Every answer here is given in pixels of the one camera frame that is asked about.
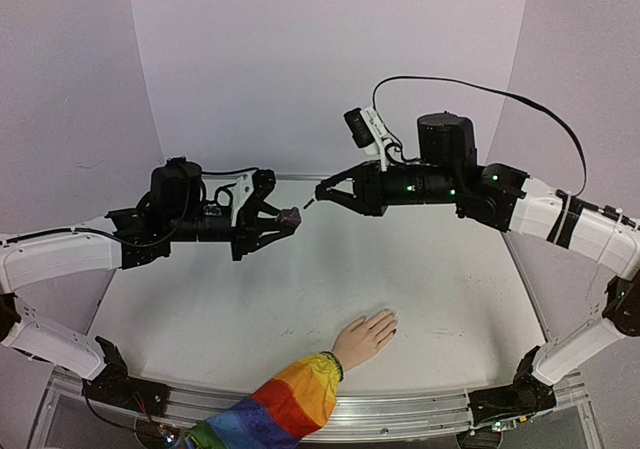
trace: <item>cable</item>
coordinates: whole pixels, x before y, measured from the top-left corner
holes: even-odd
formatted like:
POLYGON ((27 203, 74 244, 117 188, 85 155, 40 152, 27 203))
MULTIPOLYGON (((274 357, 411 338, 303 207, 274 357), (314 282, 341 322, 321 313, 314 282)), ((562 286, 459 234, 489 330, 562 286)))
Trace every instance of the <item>cable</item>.
POLYGON ((387 147, 384 148, 384 152, 387 155, 387 158, 393 162, 394 164, 398 165, 398 166, 408 166, 410 164, 407 164, 404 162, 405 158, 404 155, 402 154, 402 146, 400 144, 398 144, 397 142, 392 142, 391 144, 389 144, 387 147), (398 161, 395 157, 393 157, 391 154, 389 154, 389 149, 396 149, 396 152, 400 153, 400 161, 398 161))
MULTIPOLYGON (((93 408, 93 406, 91 405, 91 403, 89 402, 89 398, 87 397, 86 394, 84 394, 84 400, 87 403, 87 407, 89 408, 89 411, 91 411, 91 414, 93 414, 95 417, 100 419, 102 422, 104 422, 106 424, 109 424, 110 426, 117 427, 119 429, 124 429, 126 431, 132 432, 136 436, 138 435, 138 431, 135 428, 129 427, 129 426, 123 426, 122 424, 118 424, 117 422, 110 421, 109 419, 107 419, 105 417, 102 417, 100 414, 98 414, 96 412, 96 410, 93 408)), ((152 438, 158 439, 158 440, 165 440, 165 438, 160 436, 160 435, 156 436, 156 435, 153 435, 153 434, 145 434, 145 436, 149 436, 149 437, 152 437, 152 438)))
POLYGON ((218 207, 231 207, 231 204, 233 204, 233 193, 229 189, 231 189, 234 186, 235 184, 227 184, 226 186, 218 187, 216 189, 216 192, 213 194, 213 203, 218 207), (223 206, 218 202, 218 197, 220 196, 221 192, 224 192, 229 198, 229 204, 227 204, 226 206, 223 206))
POLYGON ((186 199, 185 199, 184 208, 182 209, 182 214, 180 215, 180 219, 178 219, 178 223, 164 237, 162 237, 162 238, 160 238, 160 239, 158 239, 156 241, 145 243, 145 244, 136 244, 136 243, 133 243, 133 242, 125 241, 124 239, 120 239, 118 236, 114 236, 113 234, 110 234, 108 232, 102 231, 100 229, 94 229, 94 228, 91 228, 91 227, 76 227, 76 228, 61 227, 61 228, 57 228, 57 229, 48 229, 46 231, 33 232, 31 234, 25 234, 23 236, 16 236, 16 237, 13 237, 11 239, 7 239, 6 242, 7 242, 7 244, 13 244, 13 243, 20 242, 20 241, 25 241, 25 240, 28 240, 28 239, 35 239, 35 238, 38 238, 38 237, 50 236, 52 234, 83 233, 83 234, 96 234, 96 235, 99 235, 99 236, 103 236, 103 237, 106 237, 106 238, 111 239, 113 241, 116 241, 116 242, 118 242, 118 243, 120 243, 122 245, 129 246, 129 247, 137 247, 137 248, 154 247, 154 246, 157 246, 158 244, 162 244, 163 242, 169 240, 171 238, 171 236, 173 236, 176 233, 176 231, 178 230, 178 228, 182 225, 182 223, 184 222, 184 218, 187 215, 187 210, 189 209, 189 198, 190 197, 191 197, 191 185, 188 184, 187 185, 187 196, 186 196, 186 199))
POLYGON ((133 430, 136 431, 134 433, 134 436, 136 437, 136 441, 138 442, 138 444, 140 445, 140 447, 144 447, 144 449, 148 449, 146 445, 144 445, 142 443, 142 441, 140 440, 140 436, 138 434, 138 418, 136 417, 133 421, 133 430))
POLYGON ((537 103, 535 101, 532 101, 528 97, 524 97, 524 96, 521 96, 519 94, 513 94, 511 92, 500 91, 499 89, 492 89, 490 87, 480 86, 478 84, 472 84, 470 82, 460 81, 458 79, 450 79, 448 77, 408 76, 408 75, 391 76, 391 77, 387 77, 386 79, 383 79, 382 81, 380 81, 376 85, 376 87, 373 89, 373 93, 371 95, 371 100, 372 100, 372 104, 373 104, 373 108, 374 109, 376 109, 376 93, 378 92, 378 89, 380 89, 380 87, 383 84, 386 84, 387 82, 399 81, 399 80, 442 81, 442 82, 452 82, 454 84, 461 84, 463 86, 472 87, 474 89, 479 89, 481 91, 490 92, 492 94, 497 94, 499 96, 508 97, 510 99, 518 101, 521 104, 524 104, 525 106, 528 106, 528 107, 530 107, 532 109, 535 109, 536 111, 539 111, 539 112, 542 112, 543 114, 546 114, 551 119, 553 119, 557 124, 559 124, 560 127, 562 127, 565 130, 565 132, 569 135, 569 137, 573 141, 573 145, 576 147, 576 150, 578 151, 578 155, 580 156, 580 162, 582 163, 583 180, 582 180, 582 187, 581 187, 580 191, 578 191, 578 193, 575 195, 575 197, 579 197, 580 194, 582 194, 584 192, 585 188, 587 187, 587 160, 585 158, 584 150, 582 149, 582 144, 580 143, 580 139, 578 138, 576 133, 573 131, 573 129, 571 129, 571 127, 569 127, 569 124, 564 122, 560 118, 560 116, 558 116, 556 113, 554 113, 551 109, 549 109, 549 108, 547 108, 547 107, 543 106, 542 104, 539 104, 539 103, 537 103))
POLYGON ((153 421, 153 419, 151 419, 151 416, 147 414, 147 408, 145 407, 144 401, 142 400, 142 398, 138 397, 136 394, 132 394, 132 396, 133 396, 133 400, 136 401, 136 404, 138 404, 138 407, 140 408, 142 413, 147 417, 149 424, 157 426, 157 424, 153 421))
POLYGON ((200 179, 200 196, 202 197, 203 201, 207 200, 207 185, 204 183, 204 181, 202 179, 200 179))
POLYGON ((235 174, 242 174, 243 172, 257 171, 259 169, 260 169, 259 167, 247 167, 245 169, 237 169, 235 171, 222 171, 222 172, 202 171, 202 174, 205 176, 233 176, 235 174))

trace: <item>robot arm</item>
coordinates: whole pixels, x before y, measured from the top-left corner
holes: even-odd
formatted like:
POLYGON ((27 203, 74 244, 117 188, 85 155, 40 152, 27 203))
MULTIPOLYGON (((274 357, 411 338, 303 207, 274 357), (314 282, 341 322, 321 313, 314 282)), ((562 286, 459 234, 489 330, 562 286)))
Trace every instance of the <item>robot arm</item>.
MULTIPOLYGON (((345 115, 356 142, 362 139, 356 137, 353 123, 358 111, 345 115)), ((369 119, 361 118, 365 126, 369 119)), ((554 384, 614 342, 640 334, 640 221, 553 189, 518 169, 478 165, 467 118, 449 113, 422 116, 418 136, 419 161, 395 161, 384 171, 383 160, 364 162, 322 181, 315 199, 374 217, 394 205, 452 204, 460 218, 545 239, 611 269, 616 277, 609 283, 601 315, 534 348, 521 361, 512 385, 470 394, 477 426, 550 409, 555 405, 554 384), (346 181, 352 183, 352 192, 336 188, 346 181)))
POLYGON ((149 264, 168 257, 172 242, 229 242, 233 260, 240 261, 294 234, 301 222, 296 208, 279 210, 265 202, 275 183, 273 171, 252 170, 216 191, 210 201, 200 166, 184 158, 172 159, 153 172, 151 190, 136 208, 113 211, 75 227, 4 238, 0 243, 2 345, 63 366, 88 381, 108 372, 110 365, 122 368, 124 362, 109 341, 90 339, 58 324, 14 293, 67 274, 149 264), (218 201, 221 192, 229 196, 227 205, 218 201))

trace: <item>colorful striped fabric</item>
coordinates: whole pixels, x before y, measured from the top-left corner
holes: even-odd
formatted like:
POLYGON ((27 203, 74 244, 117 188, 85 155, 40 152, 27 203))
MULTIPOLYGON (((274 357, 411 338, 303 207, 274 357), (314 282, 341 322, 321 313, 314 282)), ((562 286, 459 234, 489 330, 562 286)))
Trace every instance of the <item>colorful striped fabric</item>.
POLYGON ((342 376, 342 367, 331 353, 300 359, 231 409, 185 431, 173 447, 294 448, 329 421, 342 376))

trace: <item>zip tie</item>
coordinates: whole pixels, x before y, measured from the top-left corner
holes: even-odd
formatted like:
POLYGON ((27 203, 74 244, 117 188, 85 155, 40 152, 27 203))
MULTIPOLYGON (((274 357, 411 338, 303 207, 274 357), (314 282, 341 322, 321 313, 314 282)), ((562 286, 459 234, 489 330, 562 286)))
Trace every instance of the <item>zip tie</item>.
POLYGON ((571 193, 567 192, 567 205, 564 210, 564 214, 562 214, 562 220, 560 221, 560 226, 558 227, 558 232, 556 232, 556 237, 553 240, 553 244, 558 243, 558 239, 560 239, 560 234, 562 233, 562 229, 564 229, 564 223, 567 221, 567 215, 569 214, 569 207, 571 206, 571 193))
POLYGON ((616 220, 616 224, 615 226, 613 226, 613 229, 611 230, 611 233, 609 234, 609 238, 607 239, 607 242, 604 244, 604 246, 602 246, 602 251, 600 252, 600 255, 598 256, 598 260, 596 261, 598 264, 602 264, 600 261, 602 260, 602 256, 604 256, 604 253, 607 251, 607 248, 609 247, 609 243, 611 242, 611 239, 613 239, 613 235, 618 232, 618 228, 620 227, 620 223, 622 222, 622 216, 623 216, 623 212, 621 208, 617 208, 616 209, 616 213, 618 214, 618 219, 616 220))

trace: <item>corner wall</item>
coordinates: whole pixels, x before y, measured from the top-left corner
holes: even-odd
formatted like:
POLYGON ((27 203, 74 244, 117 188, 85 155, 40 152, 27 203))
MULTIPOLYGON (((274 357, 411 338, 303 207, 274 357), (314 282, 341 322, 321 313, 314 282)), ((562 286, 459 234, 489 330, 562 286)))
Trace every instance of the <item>corner wall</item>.
MULTIPOLYGON (((509 90, 556 111, 584 146, 583 197, 640 215, 640 0, 527 0, 509 90)), ((550 119, 507 101, 489 161, 578 190, 578 155, 550 119)), ((512 235, 552 333, 604 300, 608 274, 563 249, 512 235)), ((581 368, 608 448, 637 447, 640 341, 627 339, 581 368)))
MULTIPOLYGON (((130 0, 0 0, 0 232, 135 204, 162 153, 130 0)), ((86 330, 109 280, 92 272, 21 296, 86 330)), ((26 446, 51 366, 0 346, 0 444, 26 446)))

